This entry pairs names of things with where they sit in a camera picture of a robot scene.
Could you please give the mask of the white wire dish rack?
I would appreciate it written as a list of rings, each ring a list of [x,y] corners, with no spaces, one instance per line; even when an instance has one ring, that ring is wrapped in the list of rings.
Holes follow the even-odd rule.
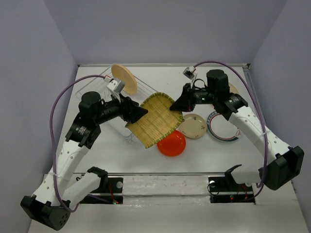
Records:
[[[122,81],[125,83],[125,87],[122,89],[121,94],[124,97],[130,97],[131,100],[141,104],[150,95],[156,92],[156,90],[150,87],[148,84],[143,82],[132,74],[132,72],[118,64],[113,64],[105,68],[100,73],[101,76],[108,76],[111,79],[115,79],[118,82]],[[107,88],[107,81],[101,78],[92,78],[88,83],[84,84],[83,87],[78,89],[75,93],[77,99],[81,99],[82,95],[88,91],[96,91],[101,95],[101,98],[105,101],[111,101],[111,93]],[[114,118],[106,123],[106,125],[116,133],[120,138],[125,139],[128,143],[134,144],[139,143],[139,140],[135,135],[125,127],[126,122],[120,117]]]

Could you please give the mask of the woven bamboo tray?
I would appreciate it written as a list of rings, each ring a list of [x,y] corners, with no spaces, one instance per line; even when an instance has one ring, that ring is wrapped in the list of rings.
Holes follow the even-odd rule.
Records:
[[[127,123],[125,127],[145,146],[150,148],[169,136],[182,123],[183,114],[171,111],[174,100],[163,92],[150,95],[140,107],[148,110],[136,123]]]

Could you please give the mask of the tan round plate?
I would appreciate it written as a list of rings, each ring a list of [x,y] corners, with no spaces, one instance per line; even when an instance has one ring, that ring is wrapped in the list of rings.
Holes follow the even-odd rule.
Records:
[[[113,64],[111,73],[114,78],[125,82],[125,87],[123,89],[127,94],[134,95],[137,93],[138,85],[136,78],[128,68],[120,64]]]

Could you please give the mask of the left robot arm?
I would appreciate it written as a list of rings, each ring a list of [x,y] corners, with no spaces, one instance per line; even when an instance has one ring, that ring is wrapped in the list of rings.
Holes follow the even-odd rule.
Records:
[[[106,102],[95,91],[84,93],[78,108],[79,113],[61,151],[53,159],[51,170],[39,188],[31,196],[24,196],[20,204],[31,219],[56,231],[65,226],[80,201],[92,191],[107,187],[108,173],[95,166],[68,186],[77,166],[100,135],[100,124],[116,117],[135,123],[148,113],[130,97],[120,95]]]

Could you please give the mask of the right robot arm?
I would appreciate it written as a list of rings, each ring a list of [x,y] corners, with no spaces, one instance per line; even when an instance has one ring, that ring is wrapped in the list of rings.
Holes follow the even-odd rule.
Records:
[[[263,166],[252,175],[243,175],[242,165],[228,169],[225,176],[236,184],[259,183],[271,190],[278,190],[299,175],[304,151],[292,147],[269,130],[262,117],[255,114],[246,100],[230,91],[228,76],[220,69],[206,73],[207,84],[196,87],[195,68],[188,67],[183,74],[191,80],[183,86],[181,96],[170,110],[191,112],[198,104],[211,104],[225,120],[236,126],[263,155]]]

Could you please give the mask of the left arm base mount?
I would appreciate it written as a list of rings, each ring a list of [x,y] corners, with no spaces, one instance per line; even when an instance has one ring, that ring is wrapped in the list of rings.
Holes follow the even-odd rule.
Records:
[[[93,190],[81,204],[123,204],[123,177],[108,177],[107,184]]]

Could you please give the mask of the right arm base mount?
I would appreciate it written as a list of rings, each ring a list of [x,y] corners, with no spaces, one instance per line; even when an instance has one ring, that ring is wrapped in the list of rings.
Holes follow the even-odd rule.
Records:
[[[236,184],[225,176],[215,176],[208,178],[207,191],[210,195],[210,203],[255,203],[255,200],[249,200],[254,196],[251,186],[245,184]]]

